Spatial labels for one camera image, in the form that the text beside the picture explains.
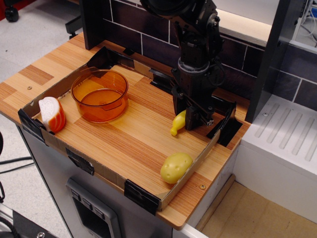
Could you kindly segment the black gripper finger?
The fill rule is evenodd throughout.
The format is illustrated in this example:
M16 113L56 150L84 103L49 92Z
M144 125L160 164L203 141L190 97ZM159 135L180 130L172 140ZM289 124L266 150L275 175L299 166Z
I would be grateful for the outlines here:
M189 106L186 109L186 114L185 114L185 128L186 130L193 130L203 124L206 126L211 126L213 125L214 119L212 117L208 118L203 116L203 112L194 107L194 106Z
M173 86L172 95L175 115L180 114L182 111L191 106L187 95L179 86Z

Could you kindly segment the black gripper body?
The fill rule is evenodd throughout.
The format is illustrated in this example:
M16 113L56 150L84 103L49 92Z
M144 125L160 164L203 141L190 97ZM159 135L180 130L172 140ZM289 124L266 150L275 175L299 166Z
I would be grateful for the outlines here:
M203 116L210 117L214 113L212 93L218 86L218 65L208 61L201 67L193 67L179 59L172 74L172 87L179 86L187 95L191 106L200 109Z

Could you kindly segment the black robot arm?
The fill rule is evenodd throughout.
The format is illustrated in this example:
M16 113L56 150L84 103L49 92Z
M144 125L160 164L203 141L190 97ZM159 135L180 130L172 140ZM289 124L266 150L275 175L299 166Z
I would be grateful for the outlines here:
M171 70L175 114L185 111L185 128L211 125L213 91L225 80L218 54L223 49L220 18L211 0L143 0L150 14L169 20L176 32L181 56Z

